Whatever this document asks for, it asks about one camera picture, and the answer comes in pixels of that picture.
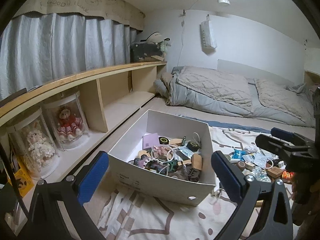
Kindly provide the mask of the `black round tin gold pattern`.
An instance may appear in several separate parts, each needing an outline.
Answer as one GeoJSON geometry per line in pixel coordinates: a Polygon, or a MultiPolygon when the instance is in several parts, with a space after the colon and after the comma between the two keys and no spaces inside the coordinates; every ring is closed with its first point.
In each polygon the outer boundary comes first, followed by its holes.
{"type": "Polygon", "coordinates": [[[187,143],[187,148],[191,151],[191,152],[198,152],[200,149],[200,145],[198,143],[189,141],[187,143]]]}

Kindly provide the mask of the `pink blue crochet butterfly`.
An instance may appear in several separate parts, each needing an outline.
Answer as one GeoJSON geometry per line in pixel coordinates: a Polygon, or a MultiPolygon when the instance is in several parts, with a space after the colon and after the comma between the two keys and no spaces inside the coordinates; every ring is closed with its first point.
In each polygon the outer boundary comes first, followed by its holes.
{"type": "Polygon", "coordinates": [[[148,157],[146,154],[143,154],[140,158],[135,158],[133,164],[159,174],[166,174],[169,171],[169,164],[166,161],[148,157]]]}

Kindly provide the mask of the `red gift box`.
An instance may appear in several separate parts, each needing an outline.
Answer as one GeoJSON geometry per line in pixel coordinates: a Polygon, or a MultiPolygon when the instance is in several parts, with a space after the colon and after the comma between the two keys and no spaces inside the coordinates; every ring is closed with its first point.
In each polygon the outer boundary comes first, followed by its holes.
{"type": "Polygon", "coordinates": [[[281,178],[285,183],[291,183],[292,177],[294,176],[294,172],[289,172],[287,170],[284,170],[281,178]]]}

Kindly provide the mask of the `engraved wooden block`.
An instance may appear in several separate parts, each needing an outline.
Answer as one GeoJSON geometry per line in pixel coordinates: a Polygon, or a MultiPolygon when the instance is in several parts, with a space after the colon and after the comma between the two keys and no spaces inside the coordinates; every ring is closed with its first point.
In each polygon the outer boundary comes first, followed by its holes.
{"type": "Polygon", "coordinates": [[[277,179],[282,176],[283,170],[278,167],[271,167],[266,170],[267,174],[272,177],[273,179],[277,179]]]}

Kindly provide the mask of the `white label card packet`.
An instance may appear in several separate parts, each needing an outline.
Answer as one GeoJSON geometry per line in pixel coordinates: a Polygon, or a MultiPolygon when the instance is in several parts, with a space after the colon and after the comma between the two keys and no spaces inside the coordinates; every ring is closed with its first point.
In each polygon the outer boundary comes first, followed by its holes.
{"type": "Polygon", "coordinates": [[[244,161],[259,166],[260,168],[266,168],[268,161],[268,158],[261,153],[245,154],[242,156],[242,158],[244,159],[244,161]]]}

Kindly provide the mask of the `blue wet wipe packet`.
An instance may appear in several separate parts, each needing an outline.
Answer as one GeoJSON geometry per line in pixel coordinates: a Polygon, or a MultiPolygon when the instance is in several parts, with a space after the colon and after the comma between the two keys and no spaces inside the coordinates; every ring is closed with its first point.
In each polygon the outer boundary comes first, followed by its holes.
{"type": "Polygon", "coordinates": [[[246,155],[247,152],[246,151],[241,151],[241,150],[237,150],[234,149],[234,152],[231,154],[231,163],[237,163],[239,161],[245,161],[244,160],[244,155],[246,155]]]}

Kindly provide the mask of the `white dress doll in case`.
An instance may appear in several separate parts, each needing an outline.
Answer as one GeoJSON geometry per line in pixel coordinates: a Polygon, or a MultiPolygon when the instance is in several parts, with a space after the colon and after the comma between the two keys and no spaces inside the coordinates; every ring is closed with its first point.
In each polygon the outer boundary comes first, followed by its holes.
{"type": "Polygon", "coordinates": [[[40,107],[14,117],[8,123],[7,132],[31,178],[47,178],[56,170],[60,156],[40,107]]]}

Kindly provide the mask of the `grey beige quilt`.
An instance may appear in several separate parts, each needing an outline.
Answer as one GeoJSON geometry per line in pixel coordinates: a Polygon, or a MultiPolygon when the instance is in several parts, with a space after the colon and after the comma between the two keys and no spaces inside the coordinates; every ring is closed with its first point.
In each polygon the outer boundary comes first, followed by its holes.
{"type": "Polygon", "coordinates": [[[153,86],[169,106],[292,126],[316,124],[311,95],[304,83],[278,85],[264,78],[184,66],[162,73],[153,86]]]}

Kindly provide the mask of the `red dress doll in case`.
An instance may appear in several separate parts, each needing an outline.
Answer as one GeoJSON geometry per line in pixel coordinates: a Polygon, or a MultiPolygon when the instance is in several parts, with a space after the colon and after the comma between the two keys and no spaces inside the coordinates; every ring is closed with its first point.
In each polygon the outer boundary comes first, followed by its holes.
{"type": "Polygon", "coordinates": [[[52,96],[43,106],[61,150],[72,150],[88,141],[89,129],[78,90],[52,96]]]}

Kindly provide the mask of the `wooden mallet stamp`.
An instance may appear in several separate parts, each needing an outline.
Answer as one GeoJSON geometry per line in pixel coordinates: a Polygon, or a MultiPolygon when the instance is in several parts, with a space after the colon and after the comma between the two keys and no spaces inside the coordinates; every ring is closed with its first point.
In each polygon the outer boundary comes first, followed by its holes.
{"type": "Polygon", "coordinates": [[[194,153],[191,159],[182,161],[183,165],[191,165],[192,168],[202,171],[202,157],[194,153]]]}

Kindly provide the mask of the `white storage box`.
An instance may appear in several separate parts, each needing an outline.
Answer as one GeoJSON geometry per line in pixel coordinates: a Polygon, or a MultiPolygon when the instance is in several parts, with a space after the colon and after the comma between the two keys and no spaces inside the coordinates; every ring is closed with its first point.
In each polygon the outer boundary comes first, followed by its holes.
{"type": "Polygon", "coordinates": [[[216,186],[209,126],[146,111],[108,153],[112,177],[153,197],[197,206],[216,186]]]}

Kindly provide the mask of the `wooden bedside shelf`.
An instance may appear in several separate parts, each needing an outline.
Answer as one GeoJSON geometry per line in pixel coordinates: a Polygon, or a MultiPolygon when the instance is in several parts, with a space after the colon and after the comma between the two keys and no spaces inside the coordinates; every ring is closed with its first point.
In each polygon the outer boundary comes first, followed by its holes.
{"type": "Polygon", "coordinates": [[[165,71],[166,65],[161,61],[123,64],[47,83],[1,107],[1,127],[8,127],[16,116],[47,99],[56,99],[64,92],[79,91],[90,136],[81,146],[61,154],[57,169],[48,177],[49,182],[59,181],[155,96],[153,82],[165,71]]]}

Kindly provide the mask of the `grey window curtain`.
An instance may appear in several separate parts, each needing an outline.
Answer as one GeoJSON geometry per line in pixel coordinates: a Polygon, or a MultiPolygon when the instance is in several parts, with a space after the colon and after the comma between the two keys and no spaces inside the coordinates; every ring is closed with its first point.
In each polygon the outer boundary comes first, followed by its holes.
{"type": "Polygon", "coordinates": [[[77,14],[26,14],[1,35],[1,99],[76,73],[126,64],[136,29],[77,14]]]}

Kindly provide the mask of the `white cap on shelf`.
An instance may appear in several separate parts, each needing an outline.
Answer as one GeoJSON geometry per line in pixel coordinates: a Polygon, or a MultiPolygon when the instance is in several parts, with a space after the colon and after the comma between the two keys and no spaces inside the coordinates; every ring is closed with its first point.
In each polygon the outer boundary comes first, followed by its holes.
{"type": "Polygon", "coordinates": [[[164,37],[160,32],[152,33],[146,40],[147,43],[159,44],[164,41],[170,41],[170,38],[164,37]]]}

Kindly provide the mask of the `black bag on shelf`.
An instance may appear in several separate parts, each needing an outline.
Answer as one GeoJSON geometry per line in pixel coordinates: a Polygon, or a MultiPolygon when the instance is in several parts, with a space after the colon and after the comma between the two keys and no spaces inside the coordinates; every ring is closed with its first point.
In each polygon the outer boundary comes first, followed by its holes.
{"type": "Polygon", "coordinates": [[[130,62],[164,61],[160,45],[154,43],[132,43],[130,45],[130,62]]]}

